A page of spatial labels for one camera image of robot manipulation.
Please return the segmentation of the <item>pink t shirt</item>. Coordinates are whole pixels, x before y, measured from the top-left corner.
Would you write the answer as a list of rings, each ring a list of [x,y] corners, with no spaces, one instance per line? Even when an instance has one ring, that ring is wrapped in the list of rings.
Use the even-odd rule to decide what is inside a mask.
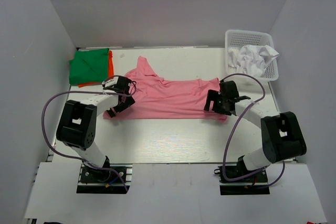
[[[221,123],[226,115],[204,111],[208,90],[219,90],[219,79],[172,81],[159,77],[147,59],[140,56],[136,68],[125,76],[136,81],[135,104],[111,117],[104,112],[106,120],[137,119],[206,119]]]

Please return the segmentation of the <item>white t shirt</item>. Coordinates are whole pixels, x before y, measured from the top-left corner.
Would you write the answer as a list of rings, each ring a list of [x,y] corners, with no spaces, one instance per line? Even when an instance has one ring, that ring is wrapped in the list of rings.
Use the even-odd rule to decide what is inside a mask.
[[[268,66],[279,56],[279,52],[269,45],[245,45],[238,51],[228,50],[228,66],[237,73],[262,77]]]

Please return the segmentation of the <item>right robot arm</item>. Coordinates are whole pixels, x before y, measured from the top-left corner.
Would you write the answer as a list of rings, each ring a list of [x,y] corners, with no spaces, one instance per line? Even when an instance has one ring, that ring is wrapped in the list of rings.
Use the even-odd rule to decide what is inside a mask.
[[[247,182],[271,164],[306,154],[307,145],[293,112],[270,113],[257,101],[239,95],[234,81],[222,80],[219,87],[218,91],[208,91],[204,110],[238,117],[227,141],[231,142],[242,119],[261,130],[261,148],[241,156],[235,166],[228,166],[223,161],[220,171],[225,181]]]

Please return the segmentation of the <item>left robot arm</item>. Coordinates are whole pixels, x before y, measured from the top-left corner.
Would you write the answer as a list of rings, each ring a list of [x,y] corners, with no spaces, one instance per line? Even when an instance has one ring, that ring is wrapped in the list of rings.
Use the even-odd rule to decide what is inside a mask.
[[[113,118],[135,104],[136,81],[113,76],[102,82],[102,91],[88,91],[91,97],[65,103],[58,124],[56,138],[73,149],[82,162],[93,168],[93,176],[101,182],[110,178],[107,156],[95,143],[97,117],[107,113]]]

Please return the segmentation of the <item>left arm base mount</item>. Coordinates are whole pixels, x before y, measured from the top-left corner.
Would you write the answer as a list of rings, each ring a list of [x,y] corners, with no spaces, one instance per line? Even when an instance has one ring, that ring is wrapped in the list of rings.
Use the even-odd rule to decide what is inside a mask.
[[[77,194],[124,195],[128,192],[132,180],[132,164],[110,164],[112,171],[96,170],[81,165]]]

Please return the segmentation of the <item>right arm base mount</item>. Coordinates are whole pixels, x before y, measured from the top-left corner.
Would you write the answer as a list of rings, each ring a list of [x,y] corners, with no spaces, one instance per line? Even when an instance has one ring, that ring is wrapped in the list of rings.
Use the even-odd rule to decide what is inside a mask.
[[[268,177],[265,170],[252,177],[229,182],[223,176],[223,167],[214,169],[219,177],[219,189],[222,196],[269,195]]]

